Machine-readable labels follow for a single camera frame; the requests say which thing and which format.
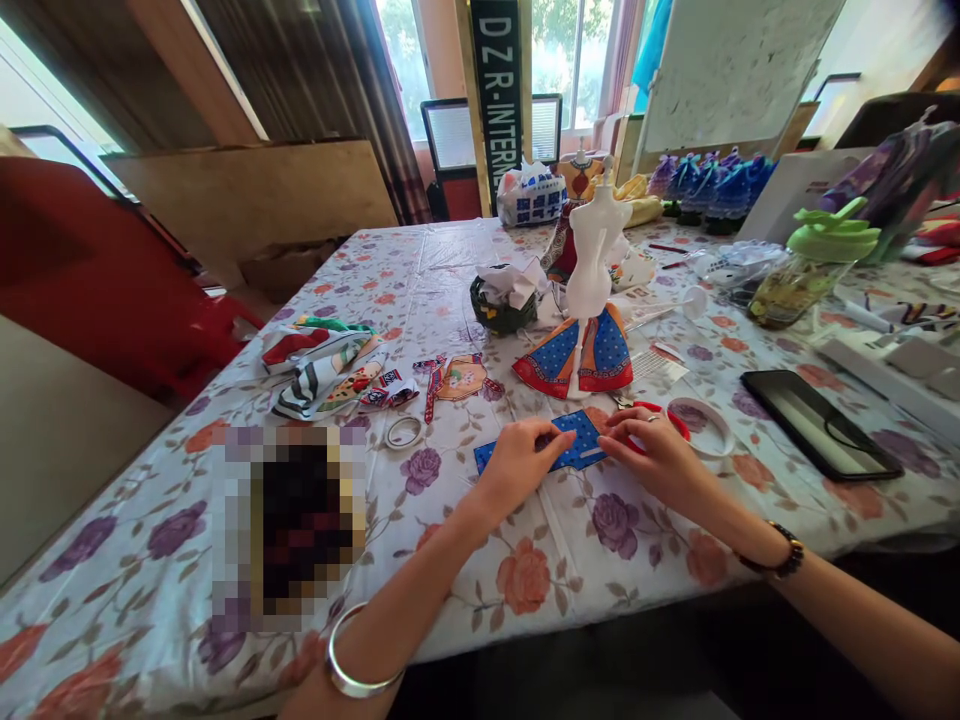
dress form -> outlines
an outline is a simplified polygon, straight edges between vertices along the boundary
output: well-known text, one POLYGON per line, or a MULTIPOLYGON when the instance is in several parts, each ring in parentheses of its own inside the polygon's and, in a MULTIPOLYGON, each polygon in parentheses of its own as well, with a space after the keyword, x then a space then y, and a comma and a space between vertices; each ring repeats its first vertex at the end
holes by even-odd
POLYGON ((603 312, 610 298, 610 274, 606 257, 630 220, 631 208, 613 197, 610 169, 613 158, 603 161, 603 183, 597 186, 592 201, 570 213, 570 227, 577 251, 577 265, 567 283, 567 306, 571 318, 578 321, 579 335, 573 355, 573 373, 567 397, 582 399, 590 393, 580 389, 579 370, 587 329, 587 320, 603 312))

sign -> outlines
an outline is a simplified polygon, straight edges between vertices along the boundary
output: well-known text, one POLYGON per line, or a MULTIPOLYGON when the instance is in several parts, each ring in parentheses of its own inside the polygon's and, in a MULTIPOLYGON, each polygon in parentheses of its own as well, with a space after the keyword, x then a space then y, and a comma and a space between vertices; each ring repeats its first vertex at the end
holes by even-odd
POLYGON ((523 157, 520 123, 520 5, 517 0, 473 0, 473 53, 490 198, 523 157))

red pen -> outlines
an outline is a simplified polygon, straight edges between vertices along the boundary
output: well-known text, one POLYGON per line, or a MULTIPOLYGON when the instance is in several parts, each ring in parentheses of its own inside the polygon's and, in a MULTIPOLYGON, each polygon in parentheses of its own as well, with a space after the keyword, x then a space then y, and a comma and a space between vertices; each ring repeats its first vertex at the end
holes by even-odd
POLYGON ((667 252, 676 252, 680 253, 681 255, 686 255, 688 252, 690 252, 689 250, 684 250, 683 248, 672 248, 668 245, 654 245, 653 243, 650 243, 647 247, 656 248, 657 250, 666 250, 667 252))

black phone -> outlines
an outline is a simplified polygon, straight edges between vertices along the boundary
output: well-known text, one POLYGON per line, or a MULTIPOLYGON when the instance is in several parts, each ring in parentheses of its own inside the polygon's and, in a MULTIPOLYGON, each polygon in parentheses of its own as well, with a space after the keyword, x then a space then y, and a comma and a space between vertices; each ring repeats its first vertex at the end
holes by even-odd
POLYGON ((861 482, 903 475, 895 457, 795 372, 746 372, 740 381, 830 480, 861 482))

plastic jar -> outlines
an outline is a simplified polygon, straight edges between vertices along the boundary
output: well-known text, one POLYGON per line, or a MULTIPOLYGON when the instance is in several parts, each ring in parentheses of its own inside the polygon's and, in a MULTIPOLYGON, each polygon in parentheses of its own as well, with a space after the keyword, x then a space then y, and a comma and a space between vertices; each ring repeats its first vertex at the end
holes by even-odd
POLYGON ((866 202, 856 198, 833 215, 819 210, 794 215, 802 226, 787 241, 786 257, 757 288, 747 309, 751 320, 771 330, 793 325, 870 254, 880 230, 849 219, 866 202))

